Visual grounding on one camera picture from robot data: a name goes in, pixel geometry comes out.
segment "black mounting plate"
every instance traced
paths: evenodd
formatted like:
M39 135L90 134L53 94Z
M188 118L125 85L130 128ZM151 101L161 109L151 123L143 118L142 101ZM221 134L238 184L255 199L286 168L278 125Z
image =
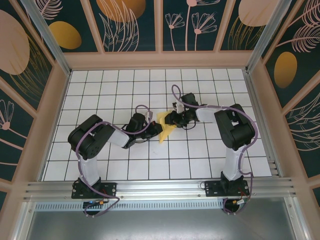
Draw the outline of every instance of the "black mounting plate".
M206 197L241 197L241 192L238 190L225 193L220 180L205 181L203 184ZM241 181L239 188L249 196L250 191L246 180Z
M101 182L99 189L100 193L106 192L107 195L116 196L117 193L117 183L115 182ZM103 196L93 192L88 191L84 188L84 184L77 182L73 184L72 199L103 199Z

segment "yellow oval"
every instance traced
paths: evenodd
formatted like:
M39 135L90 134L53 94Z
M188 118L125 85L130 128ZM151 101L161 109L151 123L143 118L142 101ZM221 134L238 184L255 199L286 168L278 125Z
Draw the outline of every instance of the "yellow oval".
M10 14L0 10L0 69L12 75L21 74L30 57L28 35Z
M109 19L115 22L129 22L128 14L125 14L123 3L127 10L132 10L135 18L139 18L146 9L146 0L96 0L98 7Z
M71 24L65 21L55 21L49 25L58 45L65 49L80 47L82 40L80 33Z
M279 0L241 0L239 19L249 27L261 27L268 23Z
M297 59L291 52L285 51L276 60L274 66L274 81L279 88L288 87L297 73Z

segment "cable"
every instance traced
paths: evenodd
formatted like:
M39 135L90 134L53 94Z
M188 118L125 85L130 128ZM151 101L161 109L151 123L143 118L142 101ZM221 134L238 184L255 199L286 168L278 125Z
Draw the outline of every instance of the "cable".
M122 131L123 133L129 134L129 135L135 135L135 134L140 134L140 133L144 132L144 131L149 127L149 125L150 125L150 123L151 123L151 120L152 120L152 112L150 111L150 109L149 109L147 106L142 105L142 104L140 104L140 105L138 105L138 106L135 107L135 112L137 112L137 109L138 109L139 107L144 107L145 109L147 109L147 111L148 111L148 113L149 113L149 122L148 122L148 124L145 126L144 129L142 129L142 130L140 130L140 131L137 131L137 132L128 132L128 131L125 131L125 130L117 127L116 125L113 125L113 124L110 123L110 122L101 121L101 122L97 123L96 125L94 125L93 127L91 127L91 128L82 136L82 138L80 139L79 143L77 144L77 146L76 146L76 148L75 148L75 155L76 155L76 157L78 158L78 169L79 169L79 173L80 173L80 176L82 177L82 181L85 183L85 185L87 185L87 187L88 187L91 191L93 191L94 193L96 193L96 194L99 194L99 195L101 195L101 196L103 196L103 197L105 197L105 198L116 199L116 201L115 201L113 204L111 204L107 209L105 209L105 210L103 210L103 211L100 211L100 212L98 212L98 213L95 214L95 215L89 215L89 214L87 213L87 209L88 209L89 205L86 206L85 209L84 209L84 214L85 214L86 217L94 218L94 217L99 217L99 216L105 214L109 209L111 209L114 205L116 205L116 204L120 201L120 198L117 197L117 196L112 196L112 195L104 194L104 193L102 193L102 192L99 192L99 191L95 190L92 186L90 186L90 184L88 183L87 179L85 178L84 173L83 173L82 168L81 168L81 157L80 157L80 155L79 155L79 147L80 147L80 145L82 144L82 142L84 141L84 139L85 139L95 128L97 128L97 127L100 126L100 125L110 125L110 126L114 127L115 129L118 129L119 131Z
M177 88L177 89L178 89L178 91L179 91L179 97L177 97L177 95L175 94L174 88ZM252 194L254 176L253 176L253 174L252 174L251 171L250 171L250 172L243 172L243 171L241 170L241 160L242 160L242 158L243 158L243 156L244 156L245 151L246 151L249 147L251 147L251 146L257 141L257 139L258 139L258 129L257 129L257 126L256 126L255 122L254 122L254 121L251 119L251 117L249 117L245 112L240 111L240 110L238 110L238 109L236 109L236 108L233 108L233 107L230 107L230 106L215 106L215 105L196 106L196 105L191 105L191 104L188 104L188 103L184 103L182 100L180 100L181 90L180 90L180 88L179 88L177 85L175 85L175 84L172 85L171 91L172 91L172 94L173 94L174 98L175 98L179 103L183 104L184 106L187 106L187 107L190 107L190 108L196 108L196 109L212 108L212 109L221 109L221 110L232 110L232 111L234 111L234 112L237 112L237 113L243 115L244 117L246 117L246 118L251 122L251 124L252 124L252 126L253 126L253 128L254 128L254 132L255 132L255 133L254 133L254 139L253 139L253 141L252 141L250 144L248 144L247 146L245 146L245 147L242 149L242 151L241 151L241 153L240 153L240 156L239 156L239 159L238 159L238 171L239 171L239 173L241 173L242 175L250 175L250 194L249 194L249 197L248 197L248 198L250 199L250 198L251 198L251 194ZM222 210L223 210L226 214L234 214L234 215L239 214L239 213L242 212L242 211L245 209L245 207L247 206L247 204L245 204L240 210L237 211L237 213L231 212L230 210L226 209L226 207L225 207L227 200L228 200L228 198L225 198L225 199L223 200L223 205L222 205L222 206L223 206Z

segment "white tile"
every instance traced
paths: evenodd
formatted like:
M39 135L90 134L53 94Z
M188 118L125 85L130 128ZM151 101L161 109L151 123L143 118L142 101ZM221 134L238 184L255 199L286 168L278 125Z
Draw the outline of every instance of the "white tile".
M189 179L189 159L170 159L170 179Z
M85 83L88 71L72 71L71 83Z
M83 96L80 109L97 109L99 96Z
M128 180L147 180L149 176L148 160L130 160Z
M226 163L225 158L210 158L212 178L220 178Z
M187 127L191 128L194 124L191 122ZM197 123L195 128L187 130L188 140L205 140L206 132L203 123Z
M171 159L188 158L187 141L169 141L169 157Z
M133 82L134 70L119 70L119 82Z
M181 81L181 70L180 69L166 69L165 70L166 81Z
M213 80L211 69L197 69L198 80Z
M76 125L78 119L79 110L63 110L59 125Z
M209 159L190 159L190 171L192 179L210 179Z
M208 104L218 106L218 99L216 93L201 93L201 104Z
M98 109L114 109L115 108L115 95L100 95Z
M117 83L116 82L103 82L101 84L101 95L115 95L117 92Z
M138 105L149 106L149 95L133 95L132 108L135 108Z
M65 181L75 181L79 177L78 161L69 161L66 169Z
M107 180L127 180L128 176L128 160L125 161L109 161Z
M150 80L150 70L134 70L134 81L149 81Z
M110 151L110 142L107 142L99 154L97 155L98 160L108 160L109 159L109 151Z
M187 140L187 131L176 127L169 135L169 140Z
M101 180L107 180L108 161L97 161L97 165Z
M116 109L131 109L132 108L132 95L117 95L115 98Z
M241 69L228 69L229 79L230 80L243 80L244 74Z
M233 93L247 93L245 81L230 81Z
M232 93L218 93L219 106L230 107L235 104L234 95Z
M221 139L218 125L216 123L205 123L206 139Z
M118 82L116 94L131 94L134 90L133 82Z
M251 101L248 93L234 93L235 103L240 104L242 107L251 107Z
M229 80L227 69L212 69L214 80Z
M115 144L110 145L109 160L127 160L129 159L129 149L124 149Z
M198 81L184 81L183 82L183 93L184 94L188 94L188 93L197 94L197 93L199 93Z
M84 87L83 95L99 95L100 88L100 82L87 82Z
M165 69L151 69L150 70L150 81L165 81L166 70Z
M271 177L269 163L266 157L250 157L254 177Z
M150 159L168 159L168 141L159 143L158 141L149 142Z
M150 108L166 108L167 98L165 94L150 95Z
M84 94L85 83L70 83L67 96L81 96Z
M255 122L256 116L252 107L243 107L243 111Z
M49 161L44 176L45 181L64 181L68 161Z
M206 140L188 141L188 149L189 149L190 158L207 158L208 157L208 148L207 148Z
M216 93L214 81L199 81L199 89L202 94Z
M131 118L131 109L116 109L114 110L114 124L128 124Z
M50 154L50 161L68 160L71 151L70 143L54 142Z
M119 70L106 70L103 71L102 82L117 82Z
M169 161L167 159L150 160L149 179L169 179Z
M265 157L266 152L261 139L258 139L251 147L247 149L249 157Z
M149 158L149 142L135 143L130 147L129 159L142 160Z
M86 77L86 82L101 82L102 81L102 74L104 71L102 70L94 70L88 71L88 76Z
M133 85L133 94L149 94L149 82L135 82Z
M80 108L82 96L66 96L63 110L77 110Z
M114 119L114 110L113 109L98 109L96 115L101 118L103 121L109 122L112 124Z
M208 140L210 158L225 158L227 147L222 140Z
M165 94L166 82L165 81L151 81L150 94Z
M197 81L197 71L195 69L181 69L183 81Z
M55 134L55 142L67 142L69 134L76 126L58 126Z
M88 118L90 118L92 115L96 114L96 110L95 109L90 109L90 110L80 110L79 112L79 117L78 117L78 121L77 121L77 125L82 124L85 120L87 120Z
M215 90L217 93L232 93L231 85L229 81L214 81Z

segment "dark green panel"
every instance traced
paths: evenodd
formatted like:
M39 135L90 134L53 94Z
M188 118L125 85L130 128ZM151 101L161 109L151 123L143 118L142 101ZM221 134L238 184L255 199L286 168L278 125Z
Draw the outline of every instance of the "dark green panel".
M32 107L34 107L34 109L38 109L52 65L9 1L2 1L0 10L10 14L21 24L28 36L30 48L27 67L21 74L11 75L0 69L0 77L2 77L15 91L17 91Z
M185 51L186 32L188 51L214 49L226 0L207 0L203 4L199 1L189 7L185 0L163 1L163 51Z
M0 212L1 212L2 206L4 205L6 196L7 196L6 192L0 191Z
M271 44L274 42L274 39L276 38L276 36L278 35L280 29L282 28L282 26L284 25L288 15L290 14L292 8L295 6L297 0L292 0L289 9L287 10L286 14L284 15L284 18L282 19L282 21L280 22L278 28L276 29L275 33L273 34L272 38L270 39L268 45L266 46L265 50L262 53L262 58L265 57L265 55L267 54Z
M320 187L314 188L313 193L314 193L315 199L318 202L318 205L320 208Z
M17 166L6 164L18 164L34 119L2 90L0 112L0 178L11 181Z
M111 11L114 11L114 6L118 6L118 2L119 1L108 0L106 4L108 4L108 8L111 9ZM90 0L90 4L106 52L151 52L156 50L155 9L153 0L145 0L145 10L142 15L136 19L136 24L133 24L134 21L123 24L123 22L116 22L108 18L99 8L97 0Z
M265 26L246 26L239 19L239 5L236 0L226 29L221 50L253 50Z
M308 1L304 1L297 14L294 16L293 21L291 22L293 24L291 24L287 28L281 40L279 41L279 44L274 49L272 55L265 65L282 107L284 107L297 94L297 92L299 92L301 88L320 70L320 25L318 22L317 24L313 24L313 26L308 27L308 25L304 23L301 16L304 14L305 6L307 3ZM312 11L311 13L311 15L307 14L305 16L312 16L312 18L315 18L315 16L317 16L318 18L320 18L319 11ZM313 32L296 36L296 38L303 39L302 41L297 42L294 41L294 36L295 34L299 34L299 29L309 29ZM281 66L286 62L292 61L292 59L296 59L297 62L297 71L292 82L287 87L279 87L279 83L281 83L284 79L283 77L278 77L278 79L275 79L276 62L279 56L283 53L290 55L291 59L285 59L282 62L278 61L277 64L279 66L279 69L281 69ZM290 71L294 71L293 67L288 67L287 69L283 67L282 69L283 75L287 75L288 73L290 74Z
M285 116L309 178L320 174L320 84Z

